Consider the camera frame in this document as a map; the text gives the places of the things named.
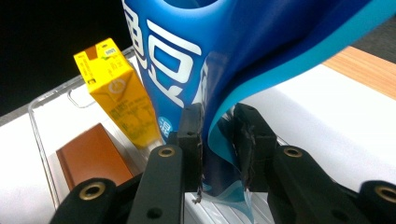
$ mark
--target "screw hole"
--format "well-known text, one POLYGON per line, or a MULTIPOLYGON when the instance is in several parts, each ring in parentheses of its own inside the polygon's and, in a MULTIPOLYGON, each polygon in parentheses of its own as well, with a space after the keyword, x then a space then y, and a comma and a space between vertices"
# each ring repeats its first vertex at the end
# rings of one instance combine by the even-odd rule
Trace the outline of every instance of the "screw hole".
POLYGON ((84 201, 93 200, 101 196, 106 189, 106 185, 103 182, 94 182, 86 186, 79 192, 79 198, 84 201))
POLYGON ((88 197, 90 197, 94 194, 97 194, 99 192, 99 190, 100 190, 99 187, 94 186, 92 188, 87 189, 85 191, 85 193, 87 194, 88 197))
POLYGON ((175 150, 172 149, 171 147, 165 147, 165 148, 161 148, 160 151, 158 151, 158 154, 161 157, 171 157, 175 154, 175 150))
POLYGON ((163 210, 161 208, 157 208, 157 207, 150 208, 148 210, 147 215, 148 215, 148 218, 151 218, 151 219, 159 218, 163 215, 163 210))
POLYGON ((375 187, 375 192, 382 199, 390 203, 396 203, 396 189, 389 188, 386 186, 377 186, 375 187))
POLYGON ((293 158, 300 158, 303 156, 303 153, 300 150, 293 148, 293 147, 287 147, 287 148, 285 148, 285 150, 283 150, 283 152, 287 156, 293 157, 293 158))
POLYGON ((342 222, 348 222, 349 221, 349 217, 347 214, 345 214, 344 212, 340 211, 340 210, 332 210, 332 215, 337 218, 338 220, 342 221, 342 222))

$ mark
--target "black background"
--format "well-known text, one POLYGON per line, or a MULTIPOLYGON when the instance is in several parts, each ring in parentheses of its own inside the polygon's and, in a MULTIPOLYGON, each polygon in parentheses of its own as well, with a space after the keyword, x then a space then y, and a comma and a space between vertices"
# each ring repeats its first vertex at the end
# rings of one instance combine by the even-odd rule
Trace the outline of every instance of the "black background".
MULTIPOLYGON (((396 63, 396 18, 354 44, 396 63)), ((121 0, 0 1, 0 116, 79 74, 73 55, 132 45, 121 0)))

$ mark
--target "brass screw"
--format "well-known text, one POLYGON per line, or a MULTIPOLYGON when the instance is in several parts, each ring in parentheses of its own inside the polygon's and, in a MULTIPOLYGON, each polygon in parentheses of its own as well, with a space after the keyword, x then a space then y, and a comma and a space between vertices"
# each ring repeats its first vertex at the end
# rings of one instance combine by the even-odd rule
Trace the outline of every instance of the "brass screw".
POLYGON ((171 157, 175 155, 175 150, 171 147, 164 147, 161 148, 160 151, 158 151, 158 155, 160 155, 161 157, 171 157))
POLYGON ((396 203, 396 189, 386 186, 376 186, 375 193, 388 202, 396 203))
POLYGON ((105 189, 106 185, 103 182, 93 182, 79 192, 79 198, 84 201, 93 200, 101 196, 105 192, 105 189))
POLYGON ((289 156, 289 157, 293 157, 293 158, 300 158, 303 156, 303 153, 294 147, 287 147, 283 150, 283 152, 289 156))

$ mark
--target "white surface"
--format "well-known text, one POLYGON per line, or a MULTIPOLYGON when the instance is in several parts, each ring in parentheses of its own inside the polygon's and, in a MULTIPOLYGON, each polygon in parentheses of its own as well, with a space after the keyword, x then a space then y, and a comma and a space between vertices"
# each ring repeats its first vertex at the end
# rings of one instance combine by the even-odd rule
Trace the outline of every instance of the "white surface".
POLYGON ((29 116, 0 128, 0 223, 48 223, 54 210, 29 116))
POLYGON ((308 151, 335 181, 396 184, 396 101, 319 65, 247 98, 276 134, 308 151))
MULTIPOLYGON (((320 65, 243 103, 340 184, 354 190, 365 180, 396 184, 396 102, 387 96, 320 65)), ((0 128, 0 144, 0 223, 47 223, 54 209, 27 115, 0 128)), ((193 198, 186 194, 186 223, 244 221, 233 209, 193 198)), ((252 201, 257 223, 271 223, 265 195, 252 201)))

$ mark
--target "transparent container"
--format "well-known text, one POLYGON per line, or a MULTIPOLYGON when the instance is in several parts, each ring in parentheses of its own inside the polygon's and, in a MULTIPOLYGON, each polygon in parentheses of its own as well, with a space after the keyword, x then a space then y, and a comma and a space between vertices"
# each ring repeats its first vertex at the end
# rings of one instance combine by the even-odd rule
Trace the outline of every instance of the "transparent container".
MULTIPOLYGON (((134 56, 132 49, 123 53, 127 59, 134 56)), ((55 209, 70 191, 56 151, 98 123, 105 127, 133 175, 146 167, 144 156, 90 96, 82 76, 34 99, 29 116, 55 209)))

